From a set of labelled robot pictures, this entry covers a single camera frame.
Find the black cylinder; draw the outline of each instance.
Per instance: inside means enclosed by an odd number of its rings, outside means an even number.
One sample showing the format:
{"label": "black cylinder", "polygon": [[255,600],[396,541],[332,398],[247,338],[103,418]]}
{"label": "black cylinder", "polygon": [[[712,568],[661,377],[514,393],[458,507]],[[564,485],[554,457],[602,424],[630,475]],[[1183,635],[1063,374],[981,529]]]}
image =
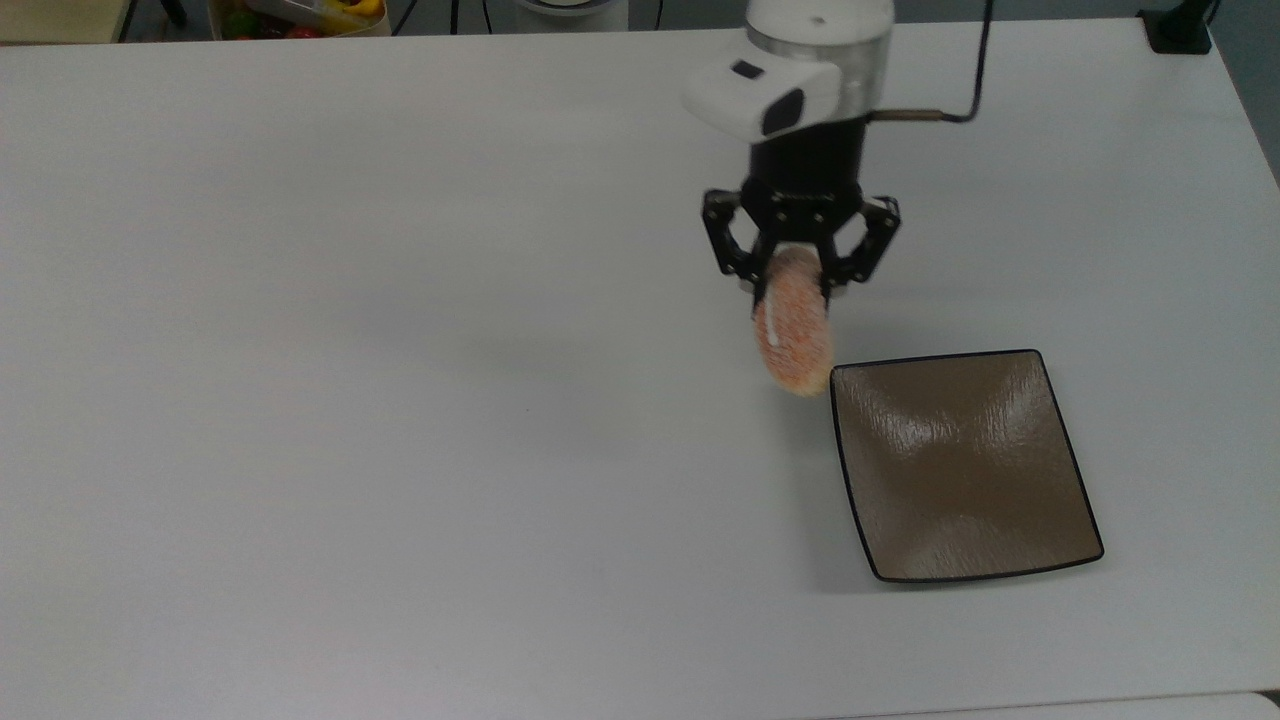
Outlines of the black cylinder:
{"label": "black cylinder", "polygon": [[750,176],[794,195],[856,188],[864,137],[865,115],[788,132],[751,146]]}

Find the black cable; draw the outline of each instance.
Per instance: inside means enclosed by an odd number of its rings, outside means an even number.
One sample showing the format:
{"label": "black cable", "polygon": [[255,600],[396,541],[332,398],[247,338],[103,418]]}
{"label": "black cable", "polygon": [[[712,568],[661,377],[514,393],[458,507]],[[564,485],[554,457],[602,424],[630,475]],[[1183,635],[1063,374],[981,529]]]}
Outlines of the black cable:
{"label": "black cable", "polygon": [[392,31],[392,35],[399,35],[401,28],[404,27],[404,20],[408,19],[408,14],[413,12],[415,5],[417,5],[417,0],[408,0],[408,8],[404,8],[404,14],[401,15],[401,22],[396,23],[396,29]]}
{"label": "black cable", "polygon": [[987,73],[987,38],[991,36],[991,17],[995,14],[996,0],[987,0],[982,10],[982,40],[978,41],[978,69],[973,78],[973,105],[969,114],[952,115],[942,113],[942,120],[947,123],[968,123],[978,117],[978,105],[982,104],[982,78]]}
{"label": "black cable", "polygon": [[124,22],[120,23],[120,36],[116,42],[124,42],[129,36],[129,24],[133,22],[133,10],[138,6],[138,0],[129,0],[129,6],[124,9]]}
{"label": "black cable", "polygon": [[942,110],[872,110],[868,122],[872,120],[897,120],[897,122],[945,122],[968,123],[978,117],[978,105],[982,104],[982,78],[987,74],[987,40],[991,37],[991,17],[995,14],[996,0],[987,0],[982,12],[982,40],[978,41],[978,68],[973,77],[973,104],[969,105],[969,114],[952,115]]}

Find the round object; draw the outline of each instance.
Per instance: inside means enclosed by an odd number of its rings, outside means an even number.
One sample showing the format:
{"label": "round object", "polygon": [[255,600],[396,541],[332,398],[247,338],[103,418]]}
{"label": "round object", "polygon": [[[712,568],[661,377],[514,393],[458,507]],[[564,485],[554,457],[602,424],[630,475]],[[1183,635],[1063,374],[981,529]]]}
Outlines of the round object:
{"label": "round object", "polygon": [[835,365],[822,264],[808,247],[787,247],[769,260],[765,279],[764,297],[751,311],[764,366],[787,392],[822,395]]}
{"label": "round object", "polygon": [[224,37],[257,37],[262,31],[262,22],[250,10],[234,10],[227,14],[223,20]]}
{"label": "round object", "polygon": [[324,33],[311,27],[297,26],[284,33],[285,40],[305,40],[311,37],[324,37]]}

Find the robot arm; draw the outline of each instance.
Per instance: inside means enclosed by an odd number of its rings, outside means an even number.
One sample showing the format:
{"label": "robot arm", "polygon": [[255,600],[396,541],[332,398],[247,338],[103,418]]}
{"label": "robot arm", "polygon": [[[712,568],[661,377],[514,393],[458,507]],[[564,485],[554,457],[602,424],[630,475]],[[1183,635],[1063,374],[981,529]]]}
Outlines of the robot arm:
{"label": "robot arm", "polygon": [[[891,197],[864,199],[858,184],[867,122],[879,100],[893,27],[892,0],[753,0],[744,33],[696,72],[685,106],[751,143],[740,191],[712,190],[703,223],[721,272],[753,286],[781,243],[809,243],[822,263],[822,293],[865,282],[901,219]],[[759,234],[742,250],[728,227],[739,208]],[[841,258],[835,234],[854,215],[867,234]]]}
{"label": "robot arm", "polygon": [[892,27],[892,0],[753,0],[745,32],[689,79],[685,108],[751,143],[865,115]]}

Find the white robot arm housing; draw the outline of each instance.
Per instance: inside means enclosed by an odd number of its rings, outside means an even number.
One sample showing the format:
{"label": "white robot arm housing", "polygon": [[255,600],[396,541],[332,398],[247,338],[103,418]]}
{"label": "white robot arm housing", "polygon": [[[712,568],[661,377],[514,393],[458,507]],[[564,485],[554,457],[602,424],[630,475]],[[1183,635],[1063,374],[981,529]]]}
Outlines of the white robot arm housing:
{"label": "white robot arm housing", "polygon": [[758,143],[867,115],[879,101],[893,0],[751,0],[744,33],[694,73],[694,115]]}

